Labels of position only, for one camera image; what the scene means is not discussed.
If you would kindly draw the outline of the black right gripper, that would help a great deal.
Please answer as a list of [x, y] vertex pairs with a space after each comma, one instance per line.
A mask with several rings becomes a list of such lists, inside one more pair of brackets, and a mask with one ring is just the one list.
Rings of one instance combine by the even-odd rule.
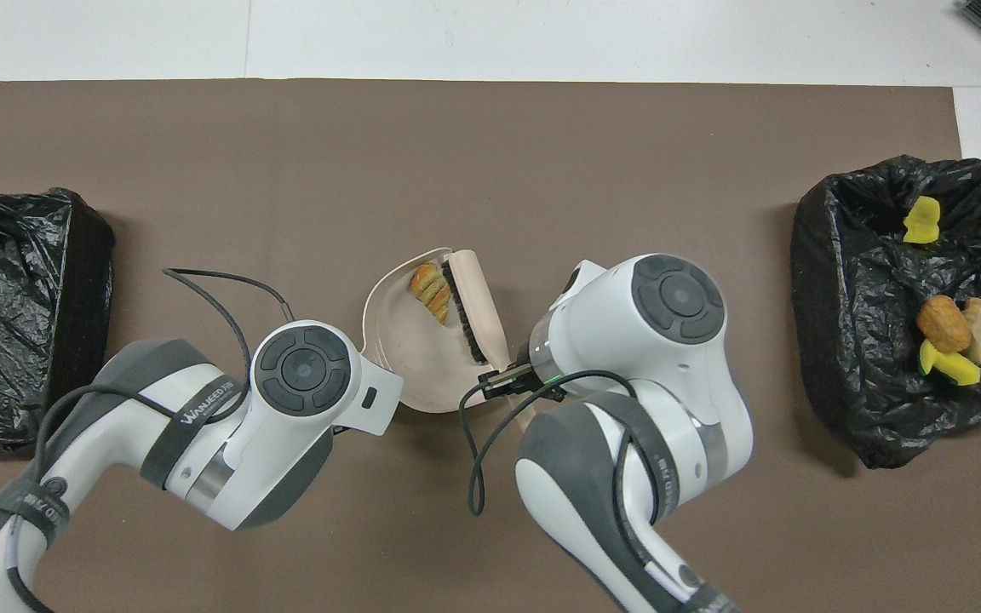
[[545, 381], [535, 372], [534, 366], [528, 362], [524, 364], [517, 362], [511, 364], [509, 369], [479, 374], [479, 381], [480, 384], [487, 384], [482, 388], [486, 400], [515, 395], [515, 393], [536, 392], [545, 385]]

